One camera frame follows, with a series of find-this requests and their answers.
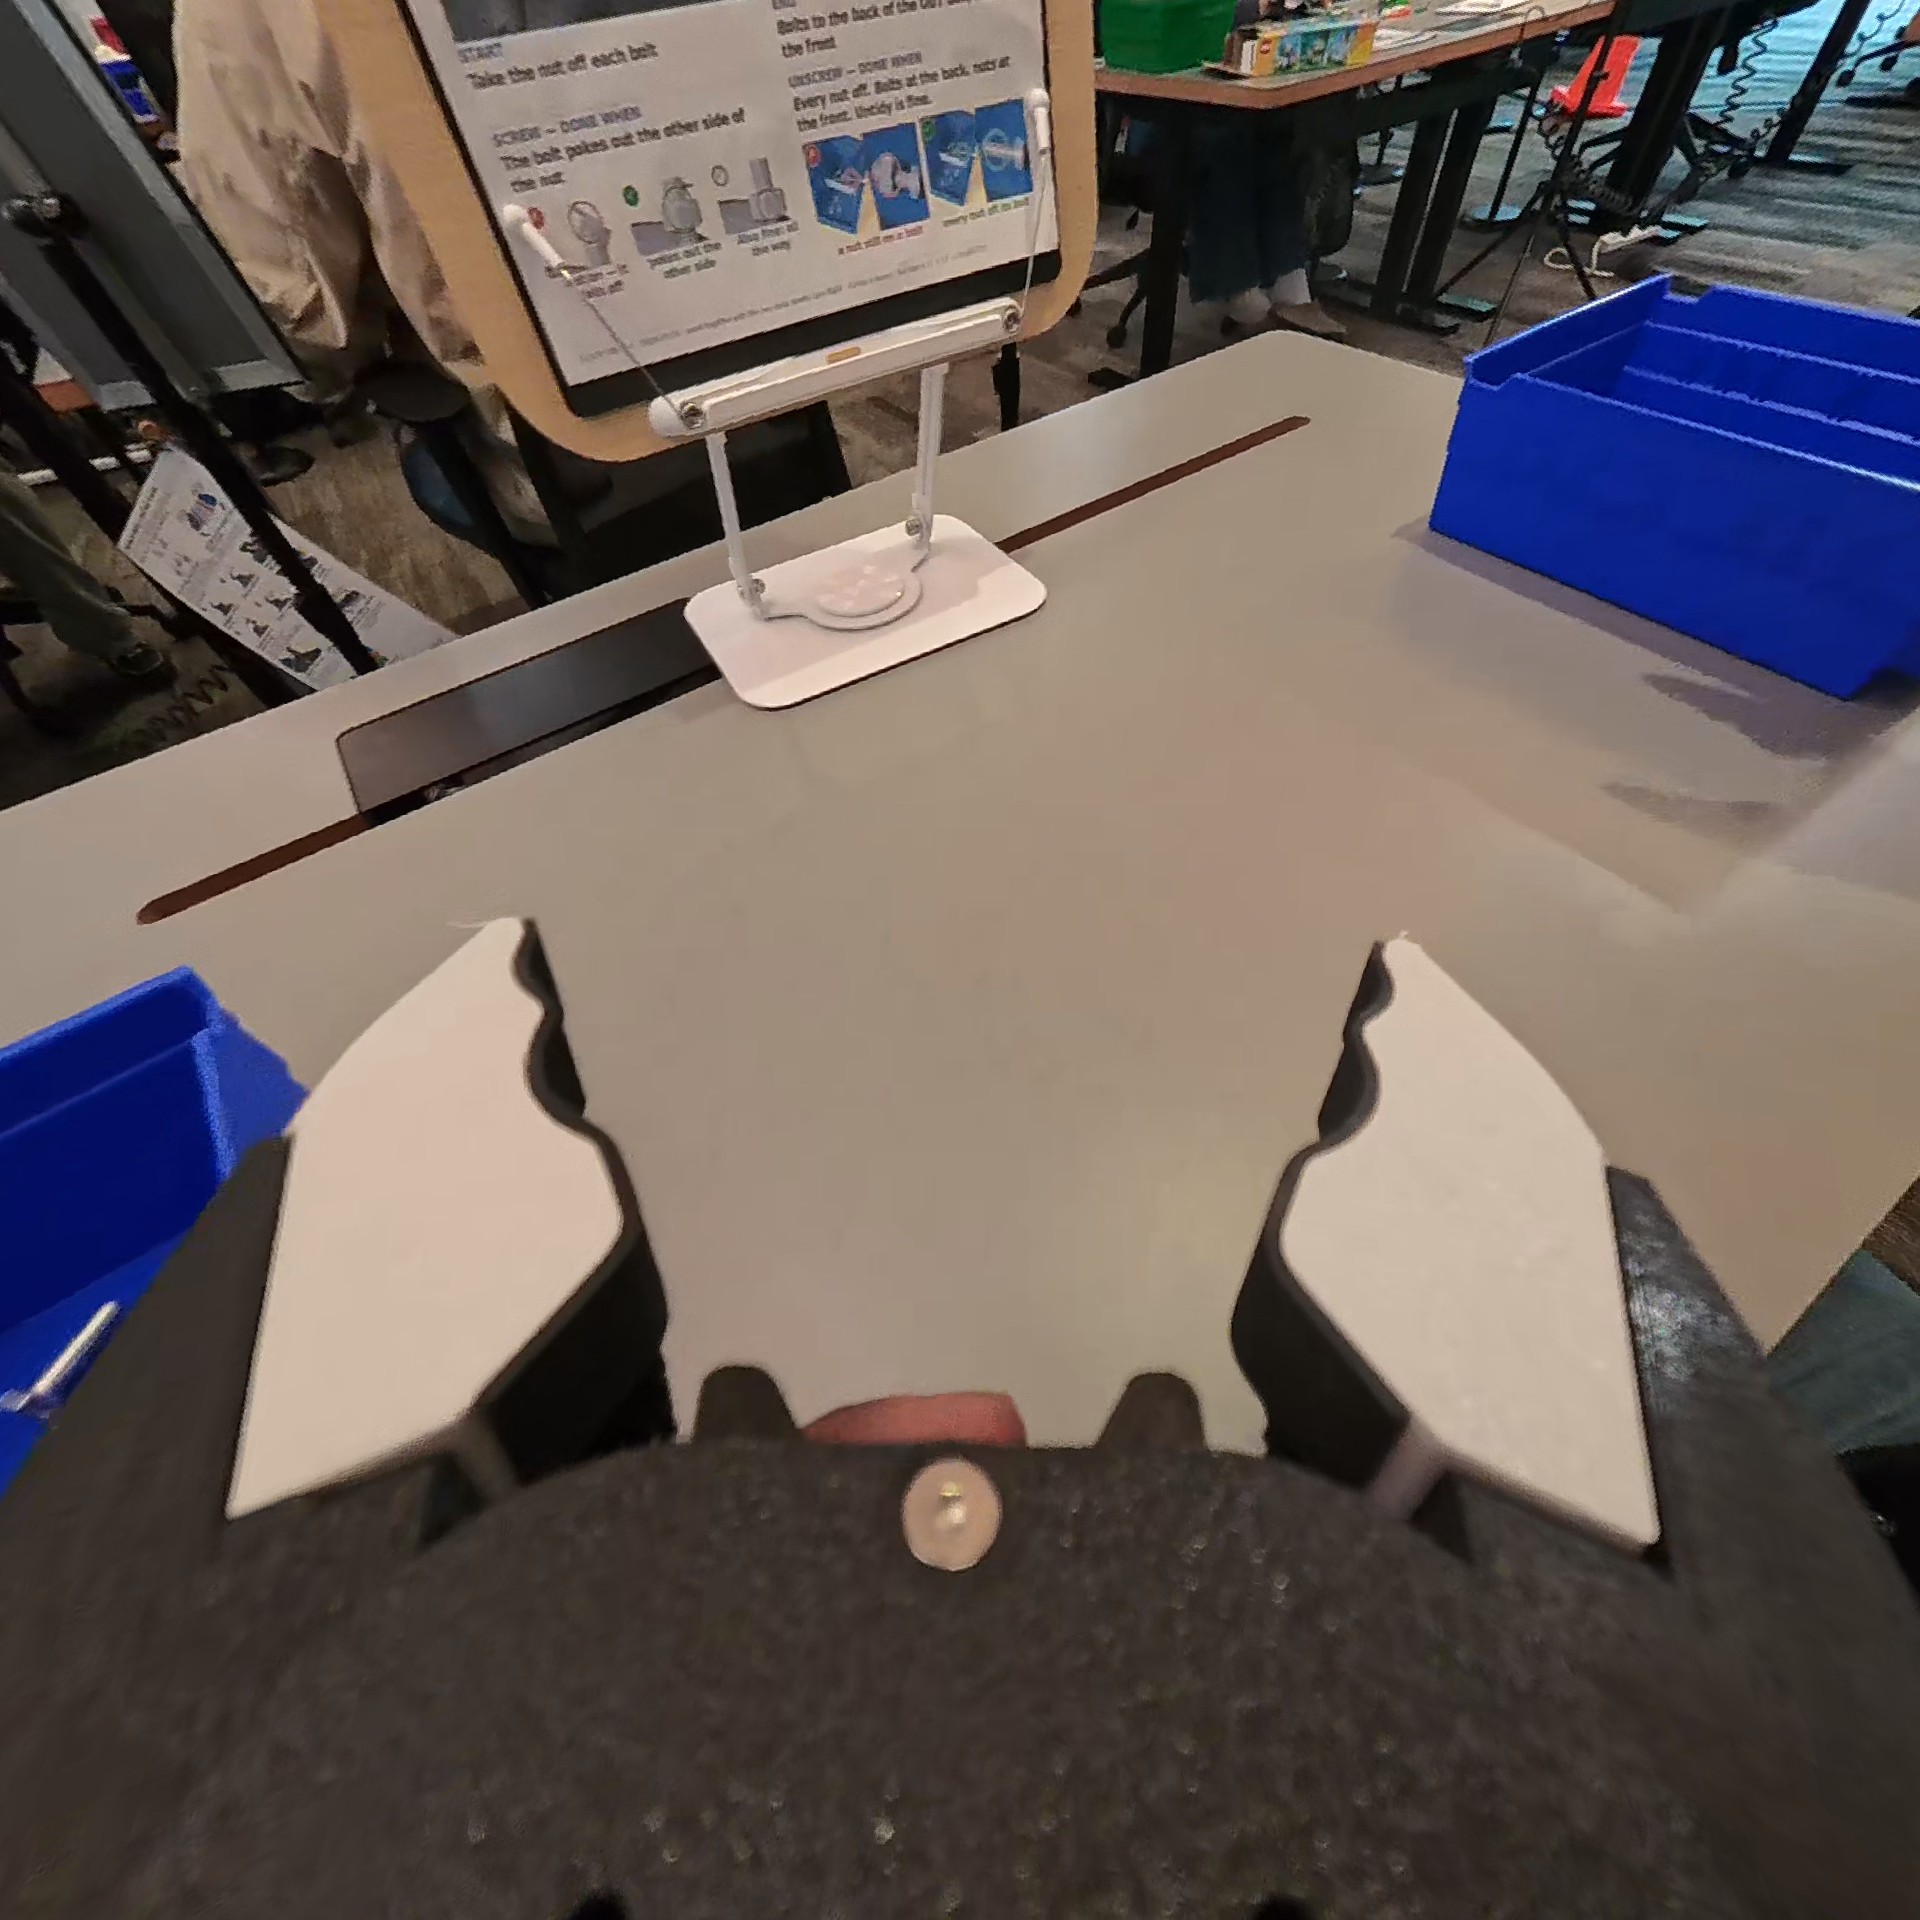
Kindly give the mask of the printed paper sheet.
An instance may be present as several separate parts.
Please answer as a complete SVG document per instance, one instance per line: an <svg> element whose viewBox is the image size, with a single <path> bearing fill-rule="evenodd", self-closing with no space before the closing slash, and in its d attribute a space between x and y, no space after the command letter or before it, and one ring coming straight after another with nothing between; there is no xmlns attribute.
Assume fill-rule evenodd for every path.
<svg viewBox="0 0 1920 1920"><path fill-rule="evenodd" d="M293 525L285 522L281 534L378 668L424 656L451 642L448 626L371 585ZM222 637L308 694L353 679L348 660L309 626L286 580L192 453L174 446L152 453L118 550L152 587L202 616Z"/></svg>

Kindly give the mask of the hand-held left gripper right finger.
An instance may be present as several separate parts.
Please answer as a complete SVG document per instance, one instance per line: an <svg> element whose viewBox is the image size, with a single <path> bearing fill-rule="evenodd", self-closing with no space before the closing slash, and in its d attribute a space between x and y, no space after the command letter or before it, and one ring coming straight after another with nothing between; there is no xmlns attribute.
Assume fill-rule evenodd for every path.
<svg viewBox="0 0 1920 1920"><path fill-rule="evenodd" d="M1374 945L1231 1313L1268 1456L1411 1518L1447 1480L1608 1548L1663 1517L1608 1165L1411 938Z"/></svg>

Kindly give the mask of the orange traffic cone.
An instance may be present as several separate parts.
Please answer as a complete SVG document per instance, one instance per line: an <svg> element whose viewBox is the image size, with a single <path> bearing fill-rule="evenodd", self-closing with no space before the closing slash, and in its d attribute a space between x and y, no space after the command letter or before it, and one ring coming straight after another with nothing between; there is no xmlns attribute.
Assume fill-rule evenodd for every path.
<svg viewBox="0 0 1920 1920"><path fill-rule="evenodd" d="M1569 82L1553 87L1546 95L1546 119L1608 124L1629 114L1621 106L1621 87L1638 55L1638 36L1604 36L1593 43Z"/></svg>

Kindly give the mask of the black metal frame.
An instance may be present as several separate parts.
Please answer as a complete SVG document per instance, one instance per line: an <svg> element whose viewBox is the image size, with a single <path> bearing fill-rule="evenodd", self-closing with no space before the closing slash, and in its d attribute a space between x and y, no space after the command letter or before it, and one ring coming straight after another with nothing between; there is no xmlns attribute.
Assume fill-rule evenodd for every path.
<svg viewBox="0 0 1920 1920"><path fill-rule="evenodd" d="M4 5L4 224L238 511L299 618L353 678L376 674L212 412L299 372L54 5Z"/></svg>

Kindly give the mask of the person's leg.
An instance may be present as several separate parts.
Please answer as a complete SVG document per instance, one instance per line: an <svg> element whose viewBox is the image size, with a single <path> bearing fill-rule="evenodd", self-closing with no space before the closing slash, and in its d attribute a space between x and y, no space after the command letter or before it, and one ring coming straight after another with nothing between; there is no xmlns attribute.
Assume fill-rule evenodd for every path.
<svg viewBox="0 0 1920 1920"><path fill-rule="evenodd" d="M1917 1446L1917 1291L1855 1252L1765 1359L1831 1453Z"/></svg>

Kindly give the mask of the green plastic bin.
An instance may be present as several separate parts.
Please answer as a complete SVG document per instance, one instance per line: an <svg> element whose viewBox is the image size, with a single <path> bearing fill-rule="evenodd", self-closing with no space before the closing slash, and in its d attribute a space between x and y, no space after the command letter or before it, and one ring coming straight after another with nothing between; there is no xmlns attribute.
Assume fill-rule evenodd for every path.
<svg viewBox="0 0 1920 1920"><path fill-rule="evenodd" d="M1182 75L1217 61L1239 5L1098 5L1098 54L1109 73Z"/></svg>

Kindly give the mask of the long wooden office desk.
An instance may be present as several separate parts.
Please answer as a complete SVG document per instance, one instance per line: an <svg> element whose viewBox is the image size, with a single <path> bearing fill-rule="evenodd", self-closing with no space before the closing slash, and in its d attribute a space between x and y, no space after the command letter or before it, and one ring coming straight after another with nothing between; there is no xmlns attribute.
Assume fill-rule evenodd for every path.
<svg viewBox="0 0 1920 1920"><path fill-rule="evenodd" d="M1164 121L1161 178L1149 191L1149 241L1127 267L1139 281L1139 370L1173 363L1175 304L1188 244L1188 133L1202 114L1283 114L1305 139L1357 142L1411 128L1401 196L1384 232L1376 272L1331 288L1356 314L1376 323L1448 336L1491 314L1484 300L1442 292L1447 249L1466 202L1480 142L1505 91L1544 80L1559 36L1607 22L1608 5L1496 5L1466 21L1422 11L1392 47L1374 47L1347 68L1231 80L1212 68L1141 75L1100 65L1098 102L1136 121Z"/></svg>

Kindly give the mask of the instruction sheet on white stand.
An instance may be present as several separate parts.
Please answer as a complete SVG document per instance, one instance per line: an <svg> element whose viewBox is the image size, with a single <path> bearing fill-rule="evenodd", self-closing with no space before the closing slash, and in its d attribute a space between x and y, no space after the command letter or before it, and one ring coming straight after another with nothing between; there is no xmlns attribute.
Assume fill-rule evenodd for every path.
<svg viewBox="0 0 1920 1920"><path fill-rule="evenodd" d="M482 384L601 465L1019 346L1090 276L1090 5L315 5Z"/></svg>

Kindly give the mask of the colourful toy box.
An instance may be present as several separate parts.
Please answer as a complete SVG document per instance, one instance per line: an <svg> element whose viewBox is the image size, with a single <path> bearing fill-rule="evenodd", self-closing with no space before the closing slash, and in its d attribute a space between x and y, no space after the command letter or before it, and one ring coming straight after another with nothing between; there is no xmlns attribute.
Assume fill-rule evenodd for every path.
<svg viewBox="0 0 1920 1920"><path fill-rule="evenodd" d="M1346 73L1370 58L1376 17L1376 5L1253 13L1226 31L1217 65L1247 82Z"/></svg>

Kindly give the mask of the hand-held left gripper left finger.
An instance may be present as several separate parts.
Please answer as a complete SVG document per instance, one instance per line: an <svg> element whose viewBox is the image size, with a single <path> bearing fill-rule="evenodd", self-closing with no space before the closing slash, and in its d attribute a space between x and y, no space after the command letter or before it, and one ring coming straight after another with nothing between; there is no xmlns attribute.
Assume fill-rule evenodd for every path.
<svg viewBox="0 0 1920 1920"><path fill-rule="evenodd" d="M229 1518L426 1456L502 1497L673 1435L658 1269L532 920L472 927L285 1143Z"/></svg>

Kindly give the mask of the blue plastic bin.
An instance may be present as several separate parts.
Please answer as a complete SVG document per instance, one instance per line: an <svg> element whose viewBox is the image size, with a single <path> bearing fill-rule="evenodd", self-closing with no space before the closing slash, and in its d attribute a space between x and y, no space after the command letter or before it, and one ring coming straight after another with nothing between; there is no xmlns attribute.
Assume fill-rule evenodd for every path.
<svg viewBox="0 0 1920 1920"><path fill-rule="evenodd" d="M118 1334L303 1102L285 1059L185 967L7 1044L4 1392L32 1385L107 1300L125 1308ZM52 1421L4 1413L4 1488Z"/></svg>
<svg viewBox="0 0 1920 1920"><path fill-rule="evenodd" d="M1917 321L1646 277L1466 359L1430 528L1788 684L1917 679Z"/></svg>

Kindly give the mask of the steel hex bolt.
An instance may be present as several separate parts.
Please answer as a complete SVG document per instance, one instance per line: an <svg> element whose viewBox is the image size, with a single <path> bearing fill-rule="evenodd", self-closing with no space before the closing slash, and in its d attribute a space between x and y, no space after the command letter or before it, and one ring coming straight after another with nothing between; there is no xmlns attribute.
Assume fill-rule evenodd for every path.
<svg viewBox="0 0 1920 1920"><path fill-rule="evenodd" d="M4 1392L4 1413L52 1421L96 1359L121 1313L121 1304L102 1304L90 1320L60 1345L60 1351L44 1361L32 1385Z"/></svg>

